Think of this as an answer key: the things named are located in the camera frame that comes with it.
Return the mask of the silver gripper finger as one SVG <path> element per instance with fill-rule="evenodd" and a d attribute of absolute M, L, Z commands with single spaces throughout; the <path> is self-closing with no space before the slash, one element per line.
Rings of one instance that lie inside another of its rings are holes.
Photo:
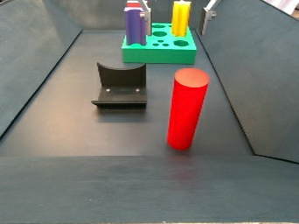
<path fill-rule="evenodd" d="M 205 34 L 206 24 L 214 17 L 216 12 L 213 10 L 217 0 L 209 0 L 208 4 L 201 8 L 201 23 L 200 23 L 200 34 Z"/>
<path fill-rule="evenodd" d="M 150 8 L 146 5 L 145 0 L 137 0 L 140 3 L 141 9 L 144 11 L 144 27 L 145 27 L 145 35 L 152 35 L 152 11 Z"/>

